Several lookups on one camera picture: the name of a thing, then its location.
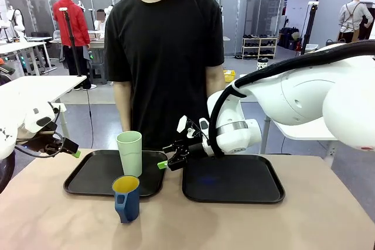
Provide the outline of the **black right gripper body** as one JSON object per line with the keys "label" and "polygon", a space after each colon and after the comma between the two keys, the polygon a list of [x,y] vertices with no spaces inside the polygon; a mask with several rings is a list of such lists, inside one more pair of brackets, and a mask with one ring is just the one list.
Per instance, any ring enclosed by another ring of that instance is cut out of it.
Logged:
{"label": "black right gripper body", "polygon": [[185,159],[202,159],[209,157],[201,142],[184,144],[183,157]]}

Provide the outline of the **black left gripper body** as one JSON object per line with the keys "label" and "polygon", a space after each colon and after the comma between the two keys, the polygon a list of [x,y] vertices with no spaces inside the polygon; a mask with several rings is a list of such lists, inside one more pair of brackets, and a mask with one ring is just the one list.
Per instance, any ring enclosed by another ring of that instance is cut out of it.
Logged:
{"label": "black left gripper body", "polygon": [[56,156],[63,149],[64,137],[55,131],[42,131],[26,142],[28,149]]}

